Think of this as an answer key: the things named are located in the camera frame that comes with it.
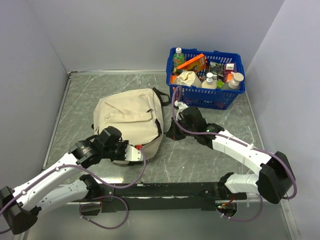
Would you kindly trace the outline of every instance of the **grey marble floor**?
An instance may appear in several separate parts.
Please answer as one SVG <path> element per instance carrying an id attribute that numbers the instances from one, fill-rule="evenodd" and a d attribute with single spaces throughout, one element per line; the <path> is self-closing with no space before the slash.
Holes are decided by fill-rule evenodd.
<path id="1" fill-rule="evenodd" d="M 100 98 L 142 88 L 156 87 L 169 93 L 166 74 L 83 74 L 73 73 L 54 136 L 46 167 L 59 160 L 77 141 L 93 134 L 93 112 Z M 200 109 L 208 123 L 216 123 L 236 137 L 261 147 L 255 122 L 245 94 L 239 95 L 227 110 Z M 164 131 L 171 124 L 170 106 L 163 108 Z M 89 168 L 110 183 L 130 183 L 142 166 L 119 166 L 102 160 Z M 231 157 L 202 146 L 192 137 L 173 141 L 164 137 L 155 157 L 147 165 L 141 181 L 147 183 L 215 182 L 227 172 L 250 173 Z M 73 182 L 74 176 L 67 182 Z"/>

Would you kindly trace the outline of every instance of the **white plastic housing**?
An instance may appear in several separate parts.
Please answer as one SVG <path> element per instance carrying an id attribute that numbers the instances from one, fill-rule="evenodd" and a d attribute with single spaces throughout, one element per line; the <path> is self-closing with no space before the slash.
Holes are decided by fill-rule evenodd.
<path id="1" fill-rule="evenodd" d="M 144 160 L 144 156 L 140 150 L 128 145 L 125 149 L 125 160 L 128 162 L 141 162 Z"/>
<path id="2" fill-rule="evenodd" d="M 67 185 L 60 185 L 42 198 L 36 205 L 42 208 L 38 214 L 38 218 L 69 202 L 83 199 L 88 194 L 88 191 L 87 185 L 81 180 L 76 180 Z"/>
<path id="3" fill-rule="evenodd" d="M 219 134 L 246 143 L 233 136 L 227 130 L 220 131 Z M 247 166 L 257 176 L 259 175 L 259 171 L 262 168 L 261 164 L 266 164 L 271 159 L 268 154 L 251 149 L 251 145 L 249 145 L 249 147 L 242 146 L 241 144 L 222 136 L 217 136 L 214 140 L 212 140 L 212 146 L 214 150 L 223 152 L 233 159 L 237 160 L 238 162 L 242 163 L 243 165 Z"/>
<path id="4" fill-rule="evenodd" d="M 255 174 L 232 174 L 224 184 L 230 192 L 236 193 L 254 193 L 258 194 L 256 182 L 258 176 Z"/>
<path id="5" fill-rule="evenodd" d="M 24 192 L 24 190 L 32 183 L 37 181 L 39 178 L 41 178 L 44 174 L 51 170 L 55 170 L 56 167 L 60 167 L 61 165 L 77 165 L 76 164 L 77 159 L 73 154 L 66 153 L 63 155 L 63 157 L 57 161 L 54 165 L 40 173 L 35 178 L 31 179 L 30 181 L 17 186 L 14 188 L 13 196 L 17 196 L 19 193 Z M 22 203 L 22 208 L 24 210 L 30 211 L 33 209 L 37 203 L 48 193 L 50 193 L 52 190 L 57 188 L 61 183 L 63 183 L 65 180 L 70 178 L 71 176 L 81 172 L 80 169 L 77 169 L 75 167 L 65 167 L 58 171 L 53 172 L 50 176 L 39 182 L 37 185 L 32 187 L 27 193 L 22 195 L 17 202 Z"/>

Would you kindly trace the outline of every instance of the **snack package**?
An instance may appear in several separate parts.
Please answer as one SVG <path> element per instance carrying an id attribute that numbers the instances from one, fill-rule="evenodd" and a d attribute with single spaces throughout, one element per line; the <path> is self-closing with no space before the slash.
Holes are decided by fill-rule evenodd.
<path id="1" fill-rule="evenodd" d="M 182 63 L 181 65 L 177 66 L 176 69 L 184 69 L 187 71 L 193 71 L 198 73 L 205 69 L 207 66 L 207 59 L 203 53 L 191 58 L 190 60 Z"/>
<path id="2" fill-rule="evenodd" d="M 201 81 L 194 71 L 184 71 L 174 79 L 173 84 L 201 88 Z"/>
<path id="3" fill-rule="evenodd" d="M 171 84 L 174 84 L 174 82 L 175 82 L 175 80 L 176 80 L 177 77 L 178 77 L 177 75 L 171 75 L 170 83 L 171 83 Z"/>
<path id="4" fill-rule="evenodd" d="M 234 63 L 227 63 L 224 65 L 224 82 L 227 83 L 232 79 L 231 72 L 234 72 L 235 64 Z"/>
<path id="5" fill-rule="evenodd" d="M 207 73 L 213 73 L 217 76 L 216 87 L 220 89 L 225 83 L 224 75 L 225 67 L 215 61 L 210 61 L 209 65 L 206 67 Z"/>

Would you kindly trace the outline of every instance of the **cable tie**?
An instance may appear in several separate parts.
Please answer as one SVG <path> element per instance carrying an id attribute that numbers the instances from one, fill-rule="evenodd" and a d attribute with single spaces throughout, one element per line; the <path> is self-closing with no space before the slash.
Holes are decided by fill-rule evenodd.
<path id="1" fill-rule="evenodd" d="M 226 143 L 229 141 L 230 138 L 233 138 L 233 137 L 234 137 L 233 135 L 229 136 L 229 137 L 226 139 Z"/>
<path id="2" fill-rule="evenodd" d="M 249 150 L 252 150 L 252 149 L 254 149 L 254 144 L 253 144 L 253 143 L 251 143 L 250 145 L 248 144 L 246 147 L 247 147 Z"/>

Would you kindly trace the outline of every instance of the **beige backpack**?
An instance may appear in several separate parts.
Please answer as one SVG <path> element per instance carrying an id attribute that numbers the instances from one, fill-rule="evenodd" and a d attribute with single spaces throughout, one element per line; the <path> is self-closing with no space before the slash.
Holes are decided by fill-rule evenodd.
<path id="1" fill-rule="evenodd" d="M 147 159 L 155 156 L 164 136 L 161 95 L 153 89 L 130 90 L 101 98 L 93 112 L 94 134 L 112 126 L 119 129 L 130 145 L 142 145 Z"/>

